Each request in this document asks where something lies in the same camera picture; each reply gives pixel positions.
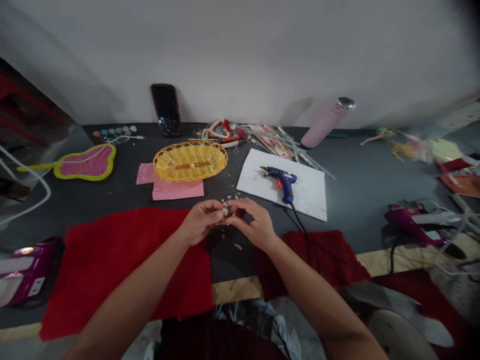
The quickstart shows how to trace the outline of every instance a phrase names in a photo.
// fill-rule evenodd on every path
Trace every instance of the pink thermos bottle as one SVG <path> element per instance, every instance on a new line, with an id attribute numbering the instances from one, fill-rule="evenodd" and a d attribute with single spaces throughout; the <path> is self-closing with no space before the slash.
<path id="1" fill-rule="evenodd" d="M 302 145 L 316 147 L 354 107 L 351 98 L 340 96 L 301 138 Z"/>

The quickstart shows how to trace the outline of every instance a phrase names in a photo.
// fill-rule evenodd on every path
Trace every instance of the dark red fabric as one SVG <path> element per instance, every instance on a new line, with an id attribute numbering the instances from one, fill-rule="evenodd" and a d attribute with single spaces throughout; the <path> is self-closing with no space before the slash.
<path id="1" fill-rule="evenodd" d="M 421 304 L 418 310 L 423 315 L 437 319 L 447 328 L 455 345 L 442 347 L 431 344 L 441 360 L 480 359 L 479 330 L 472 328 L 460 316 L 430 280 L 430 275 L 424 269 L 374 277 L 373 281 L 415 299 Z"/>
<path id="2" fill-rule="evenodd" d="M 177 230 L 188 212 L 140 207 L 69 229 L 40 338 L 81 332 L 108 295 Z M 210 256 L 203 241 L 186 252 L 151 320 L 186 318 L 212 308 Z"/>
<path id="3" fill-rule="evenodd" d="M 272 341 L 230 320 L 212 320 L 209 313 L 182 321 L 166 341 L 163 330 L 156 359 L 286 360 Z"/>
<path id="4" fill-rule="evenodd" d="M 369 272 L 360 264 L 354 251 L 347 244 L 341 231 L 309 232 L 315 252 L 320 263 L 321 275 L 334 288 L 352 286 L 363 280 L 371 281 Z M 281 239 L 304 262 L 317 271 L 317 262 L 313 253 L 312 244 L 305 233 L 290 231 Z M 266 302 L 272 299 L 288 296 L 284 282 L 267 254 L 258 250 L 256 254 L 258 278 Z"/>

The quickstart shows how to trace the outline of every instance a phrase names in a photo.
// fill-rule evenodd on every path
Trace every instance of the red chair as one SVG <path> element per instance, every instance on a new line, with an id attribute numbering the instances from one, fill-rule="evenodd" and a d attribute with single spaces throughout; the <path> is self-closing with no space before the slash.
<path id="1" fill-rule="evenodd" d="M 7 116 L 4 116 L 4 114 L 1 113 L 3 112 L 5 114 L 8 114 L 23 124 L 28 124 L 30 122 L 30 118 L 23 111 L 21 111 L 17 106 L 12 105 L 10 101 L 7 101 L 8 99 L 5 99 L 10 94 L 16 94 L 18 96 L 21 96 L 22 98 L 30 102 L 30 104 L 36 106 L 37 108 L 42 110 L 44 113 L 50 115 L 52 118 L 54 118 L 58 123 L 62 125 L 65 124 L 65 120 L 63 120 L 60 116 L 55 114 L 52 110 L 46 107 L 43 103 L 41 103 L 35 97 L 30 95 L 28 92 L 26 92 L 22 87 L 18 86 L 8 77 L 0 73 L 0 126 L 20 134 L 24 138 L 30 140 L 32 143 L 37 144 L 41 147 L 49 146 L 47 142 L 32 135 L 27 130 L 26 126 L 19 124 L 16 121 L 12 121 L 10 118 L 8 118 Z"/>

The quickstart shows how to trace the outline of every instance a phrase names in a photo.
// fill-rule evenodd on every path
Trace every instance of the glue gun trigger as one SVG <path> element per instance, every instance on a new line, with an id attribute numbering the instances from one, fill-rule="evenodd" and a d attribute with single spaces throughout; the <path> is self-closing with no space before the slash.
<path id="1" fill-rule="evenodd" d="M 282 181 L 280 180 L 280 178 L 278 178 L 278 183 L 276 184 L 276 187 L 280 189 L 285 189 L 285 186 L 284 184 L 282 184 Z"/>

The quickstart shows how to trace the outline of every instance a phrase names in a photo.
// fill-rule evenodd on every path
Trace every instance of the smartphone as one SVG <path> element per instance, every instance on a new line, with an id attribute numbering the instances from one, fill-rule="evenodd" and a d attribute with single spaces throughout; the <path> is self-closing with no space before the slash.
<path id="1" fill-rule="evenodd" d="M 150 92 L 161 134 L 166 138 L 178 138 L 182 134 L 182 124 L 177 91 L 170 84 L 153 84 Z"/>

